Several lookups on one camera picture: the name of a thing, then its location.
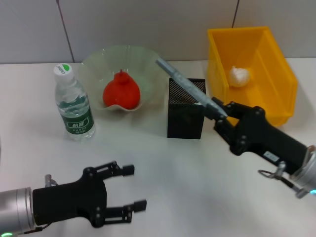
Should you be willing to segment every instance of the bottle cap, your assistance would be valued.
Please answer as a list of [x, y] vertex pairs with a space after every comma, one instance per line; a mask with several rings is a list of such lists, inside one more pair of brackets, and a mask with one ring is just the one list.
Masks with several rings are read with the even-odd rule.
[[69, 82], [74, 78], [74, 71], [67, 63], [61, 63], [54, 67], [55, 80], [59, 82]]

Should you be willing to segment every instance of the water bottle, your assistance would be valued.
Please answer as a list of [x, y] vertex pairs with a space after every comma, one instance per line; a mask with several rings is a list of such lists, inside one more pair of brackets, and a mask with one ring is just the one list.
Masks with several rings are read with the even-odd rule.
[[86, 92], [69, 64], [58, 64], [54, 74], [57, 82], [56, 105], [66, 131], [75, 141], [89, 139], [94, 134], [95, 126]]

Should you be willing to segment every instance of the yellow storage box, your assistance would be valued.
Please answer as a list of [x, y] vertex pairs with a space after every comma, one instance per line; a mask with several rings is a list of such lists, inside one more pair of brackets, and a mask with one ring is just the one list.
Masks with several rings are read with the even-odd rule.
[[[297, 80], [268, 27], [208, 30], [210, 41], [208, 79], [213, 96], [260, 106], [267, 120], [280, 126], [293, 116]], [[248, 69], [246, 86], [229, 86], [232, 67]]]

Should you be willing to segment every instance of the clear glass bowl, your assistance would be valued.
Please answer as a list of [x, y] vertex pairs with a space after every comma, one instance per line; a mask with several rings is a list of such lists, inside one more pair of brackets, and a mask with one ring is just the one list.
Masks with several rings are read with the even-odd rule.
[[[97, 110], [123, 109], [134, 111], [145, 103], [163, 103], [167, 74], [156, 64], [158, 54], [140, 46], [115, 45], [91, 54], [79, 66], [78, 76], [88, 94], [90, 104]], [[123, 69], [138, 84], [141, 99], [133, 110], [121, 106], [107, 107], [103, 103], [103, 90]]]

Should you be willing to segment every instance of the black mesh pen holder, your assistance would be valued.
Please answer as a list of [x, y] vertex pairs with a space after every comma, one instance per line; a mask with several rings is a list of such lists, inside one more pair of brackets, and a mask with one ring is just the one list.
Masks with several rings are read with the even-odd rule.
[[[205, 93], [205, 79], [189, 79]], [[172, 78], [169, 79], [168, 138], [200, 139], [204, 106]]]

